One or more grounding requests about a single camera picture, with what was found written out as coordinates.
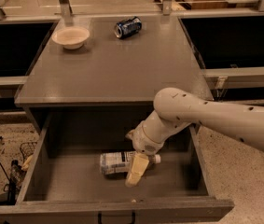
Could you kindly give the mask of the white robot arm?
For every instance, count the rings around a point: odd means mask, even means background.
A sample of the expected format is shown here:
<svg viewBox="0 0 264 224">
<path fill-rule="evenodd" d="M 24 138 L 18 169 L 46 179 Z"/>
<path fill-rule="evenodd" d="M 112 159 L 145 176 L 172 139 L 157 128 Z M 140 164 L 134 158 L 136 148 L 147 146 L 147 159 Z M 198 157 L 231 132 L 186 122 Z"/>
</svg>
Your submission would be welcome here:
<svg viewBox="0 0 264 224">
<path fill-rule="evenodd" d="M 148 158 L 164 142 L 195 123 L 264 152 L 264 107 L 203 100 L 177 88 L 160 90 L 153 112 L 127 133 L 135 155 L 125 185 L 136 186 L 148 166 Z"/>
</svg>

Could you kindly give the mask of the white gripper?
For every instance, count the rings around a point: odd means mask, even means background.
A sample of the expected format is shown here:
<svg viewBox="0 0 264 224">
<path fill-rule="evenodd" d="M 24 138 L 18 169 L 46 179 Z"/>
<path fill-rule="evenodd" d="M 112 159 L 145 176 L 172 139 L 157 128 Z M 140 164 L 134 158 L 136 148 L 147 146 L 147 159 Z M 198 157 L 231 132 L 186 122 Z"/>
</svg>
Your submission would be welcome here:
<svg viewBox="0 0 264 224">
<path fill-rule="evenodd" d="M 148 156 L 155 155 L 163 147 L 164 143 L 157 143 L 151 140 L 145 133 L 143 122 L 134 130 L 128 131 L 125 137 L 132 140 L 132 146 L 136 151 L 132 157 L 130 169 L 125 181 L 125 185 L 131 188 L 139 183 L 145 173 L 149 164 Z"/>
</svg>

